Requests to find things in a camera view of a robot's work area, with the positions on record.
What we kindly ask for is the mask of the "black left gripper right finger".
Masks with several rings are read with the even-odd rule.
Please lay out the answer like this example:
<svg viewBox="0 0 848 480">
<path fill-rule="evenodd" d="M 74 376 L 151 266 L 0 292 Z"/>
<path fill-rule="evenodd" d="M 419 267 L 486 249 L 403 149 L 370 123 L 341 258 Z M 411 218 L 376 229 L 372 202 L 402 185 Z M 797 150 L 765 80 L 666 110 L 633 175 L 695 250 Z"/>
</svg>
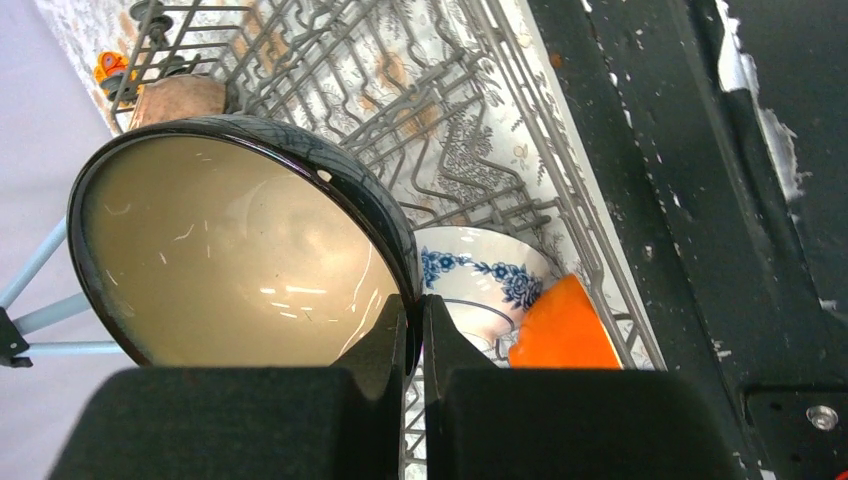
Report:
<svg viewBox="0 0 848 480">
<path fill-rule="evenodd" d="M 738 479 L 698 393 L 668 372 L 500 368 L 422 300 L 431 479 Z"/>
</svg>

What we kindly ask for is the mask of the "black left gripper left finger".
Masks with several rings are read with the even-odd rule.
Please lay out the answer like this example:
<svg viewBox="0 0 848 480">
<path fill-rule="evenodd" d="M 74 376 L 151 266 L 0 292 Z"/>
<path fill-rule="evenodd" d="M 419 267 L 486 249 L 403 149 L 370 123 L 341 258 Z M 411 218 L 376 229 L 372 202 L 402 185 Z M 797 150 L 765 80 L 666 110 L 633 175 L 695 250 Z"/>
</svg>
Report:
<svg viewBox="0 0 848 480">
<path fill-rule="evenodd" d="M 405 360 L 394 295 L 327 367 L 124 370 L 92 396 L 51 477 L 397 479 Z"/>
</svg>

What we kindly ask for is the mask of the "dark teal gold bowl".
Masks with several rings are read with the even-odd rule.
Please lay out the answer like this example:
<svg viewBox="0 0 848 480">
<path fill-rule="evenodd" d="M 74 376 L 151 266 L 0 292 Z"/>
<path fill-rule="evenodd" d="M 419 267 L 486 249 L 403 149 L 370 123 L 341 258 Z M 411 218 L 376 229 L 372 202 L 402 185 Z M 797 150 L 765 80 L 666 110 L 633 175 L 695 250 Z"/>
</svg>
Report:
<svg viewBox="0 0 848 480">
<path fill-rule="evenodd" d="M 412 225 L 378 177 L 249 115 L 109 141 L 73 184 L 67 241 L 95 315 L 140 365 L 325 366 L 423 289 Z"/>
</svg>

